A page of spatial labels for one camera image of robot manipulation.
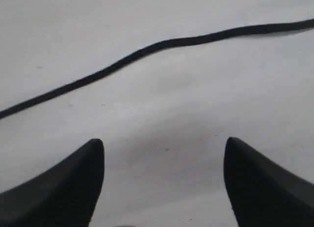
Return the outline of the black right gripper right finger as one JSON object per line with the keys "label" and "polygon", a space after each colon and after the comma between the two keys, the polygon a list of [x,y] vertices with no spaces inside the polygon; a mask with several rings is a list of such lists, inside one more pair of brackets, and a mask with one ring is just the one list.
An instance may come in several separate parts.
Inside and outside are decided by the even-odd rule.
{"label": "black right gripper right finger", "polygon": [[314,185],[239,138],[227,140],[223,176],[238,226],[314,225]]}

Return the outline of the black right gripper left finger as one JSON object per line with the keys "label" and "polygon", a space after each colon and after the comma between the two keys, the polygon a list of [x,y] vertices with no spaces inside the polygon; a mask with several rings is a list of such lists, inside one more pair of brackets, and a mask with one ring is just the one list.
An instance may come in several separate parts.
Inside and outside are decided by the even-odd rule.
{"label": "black right gripper left finger", "polygon": [[91,139],[47,171],[0,195],[2,227],[87,227],[105,174],[100,139]]}

